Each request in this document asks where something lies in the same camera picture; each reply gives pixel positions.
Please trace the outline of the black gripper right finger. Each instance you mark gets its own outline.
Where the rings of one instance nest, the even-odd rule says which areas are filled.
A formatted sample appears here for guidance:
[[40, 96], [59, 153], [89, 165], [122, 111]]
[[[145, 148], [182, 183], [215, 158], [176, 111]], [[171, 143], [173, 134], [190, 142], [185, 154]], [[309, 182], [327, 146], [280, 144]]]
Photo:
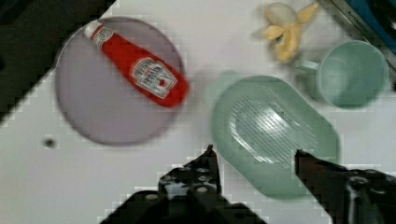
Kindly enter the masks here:
[[347, 169], [299, 149], [295, 174], [332, 224], [396, 224], [396, 182], [374, 169]]

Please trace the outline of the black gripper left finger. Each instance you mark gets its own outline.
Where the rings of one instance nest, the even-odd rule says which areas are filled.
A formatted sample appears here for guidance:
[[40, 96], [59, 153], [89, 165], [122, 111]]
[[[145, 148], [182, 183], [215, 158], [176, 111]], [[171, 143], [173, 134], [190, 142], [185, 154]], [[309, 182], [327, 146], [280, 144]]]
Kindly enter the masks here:
[[163, 175], [156, 190], [141, 190], [102, 224], [265, 224], [242, 203], [222, 196], [212, 146], [196, 159]]

